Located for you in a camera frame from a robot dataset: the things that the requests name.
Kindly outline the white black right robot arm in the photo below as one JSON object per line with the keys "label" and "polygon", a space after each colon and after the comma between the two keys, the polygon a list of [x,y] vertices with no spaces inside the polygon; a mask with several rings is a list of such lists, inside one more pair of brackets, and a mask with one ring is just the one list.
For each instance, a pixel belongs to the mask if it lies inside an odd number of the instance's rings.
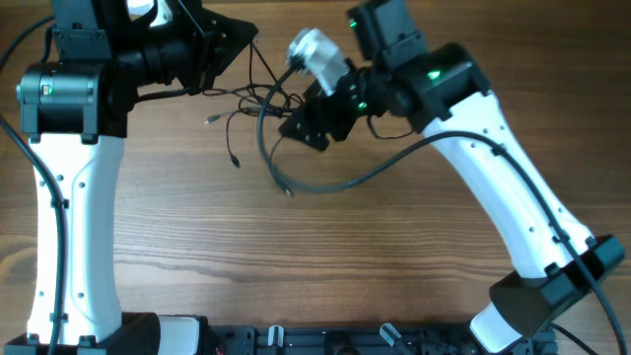
{"label": "white black right robot arm", "polygon": [[495,225],[513,265],[469,324],[485,352],[511,350],[598,293],[623,259],[620,241],[593,235],[552,192],[469,52],[454,42],[428,47],[402,1],[368,1],[347,17],[367,66],[353,67],[321,31],[300,31],[287,59],[292,72],[315,82],[280,134],[323,151],[346,139],[358,118],[391,114],[408,120],[421,146],[443,155]]}

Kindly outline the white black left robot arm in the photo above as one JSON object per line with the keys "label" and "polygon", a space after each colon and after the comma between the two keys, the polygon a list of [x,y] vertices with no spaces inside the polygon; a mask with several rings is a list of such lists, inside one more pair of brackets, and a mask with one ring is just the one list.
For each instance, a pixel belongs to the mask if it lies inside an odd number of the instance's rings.
{"label": "white black left robot arm", "polygon": [[198,1],[55,1],[46,44],[17,88],[12,138],[35,168],[35,300],[8,354],[221,354],[202,316],[126,313],[113,268],[114,197],[139,89],[209,90],[257,35]]}

